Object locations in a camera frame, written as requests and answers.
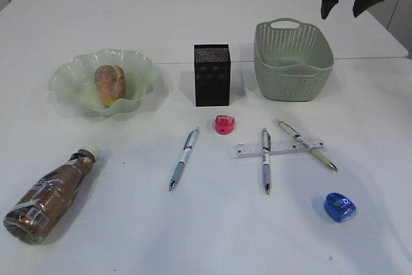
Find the green plastic basket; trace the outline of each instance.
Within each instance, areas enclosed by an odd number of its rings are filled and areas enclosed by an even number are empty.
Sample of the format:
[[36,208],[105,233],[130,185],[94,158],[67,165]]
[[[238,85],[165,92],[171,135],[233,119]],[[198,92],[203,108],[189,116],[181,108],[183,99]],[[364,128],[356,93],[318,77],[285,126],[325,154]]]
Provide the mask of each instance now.
[[[298,27],[273,27],[281,21]],[[318,27],[283,18],[256,26],[254,66],[257,84],[266,98],[310,101],[328,80],[333,55]]]

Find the bread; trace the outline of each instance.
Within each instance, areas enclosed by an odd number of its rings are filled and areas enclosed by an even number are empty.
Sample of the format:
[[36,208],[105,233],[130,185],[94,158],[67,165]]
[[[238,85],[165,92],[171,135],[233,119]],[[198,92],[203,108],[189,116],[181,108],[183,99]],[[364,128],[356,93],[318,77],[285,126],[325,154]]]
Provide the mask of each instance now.
[[123,69],[119,66],[105,64],[98,67],[95,82],[100,101],[105,106],[111,106],[126,95],[126,78]]

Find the green wavy glass bowl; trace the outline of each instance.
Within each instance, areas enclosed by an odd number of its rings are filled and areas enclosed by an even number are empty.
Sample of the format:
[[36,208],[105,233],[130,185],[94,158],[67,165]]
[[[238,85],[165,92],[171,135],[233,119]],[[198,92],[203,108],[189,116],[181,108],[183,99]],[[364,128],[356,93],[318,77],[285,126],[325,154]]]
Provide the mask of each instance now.
[[[103,64],[122,67],[126,76],[126,97],[109,107],[100,102],[95,84],[95,71]],[[86,116],[110,117],[136,110],[159,74],[152,60],[136,51],[106,48],[78,55],[63,64],[53,74],[47,89],[54,91],[59,101],[74,105]]]

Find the pen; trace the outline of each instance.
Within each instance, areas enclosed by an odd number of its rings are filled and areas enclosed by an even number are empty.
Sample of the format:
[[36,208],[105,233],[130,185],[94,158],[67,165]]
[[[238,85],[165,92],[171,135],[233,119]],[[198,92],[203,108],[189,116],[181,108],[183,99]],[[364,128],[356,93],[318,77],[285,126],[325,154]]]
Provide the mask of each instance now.
[[263,174],[263,185],[265,186],[266,194],[270,192],[270,135],[266,128],[262,131],[262,152],[263,152],[263,163],[262,163],[262,174]]
[[200,128],[196,127],[196,129],[190,132],[189,136],[187,137],[186,143],[183,146],[182,158],[179,160],[176,168],[174,169],[173,176],[170,179],[169,191],[171,191],[173,187],[179,182],[183,170],[185,169],[186,163],[189,160],[189,157],[191,156],[194,144],[196,143],[196,140],[199,137],[199,134]]
[[283,122],[279,119],[275,120],[275,123],[288,135],[290,135],[294,140],[296,140],[298,143],[302,144],[303,146],[306,146],[309,148],[309,152],[320,162],[322,162],[326,167],[328,167],[331,170],[337,171],[337,166],[333,164],[332,161],[328,157],[326,157],[324,154],[321,153],[318,149],[311,148],[309,143],[291,126],[289,126],[286,122]]

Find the beige pen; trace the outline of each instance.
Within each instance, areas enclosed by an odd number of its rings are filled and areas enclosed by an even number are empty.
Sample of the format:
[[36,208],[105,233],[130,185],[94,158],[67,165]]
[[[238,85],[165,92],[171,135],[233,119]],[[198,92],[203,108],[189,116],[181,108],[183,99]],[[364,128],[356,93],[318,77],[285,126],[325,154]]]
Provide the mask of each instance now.
[[282,120],[279,120],[279,119],[275,120],[275,124],[277,124],[284,132],[290,135],[298,143],[309,148],[310,149],[309,152],[316,159],[322,162],[326,167],[328,167],[331,170],[337,171],[337,167],[333,164],[333,162],[330,161],[330,159],[326,157],[324,154],[322,154],[321,151],[319,151],[318,149],[311,148],[309,143],[294,128],[292,128],[286,122],[283,122]]

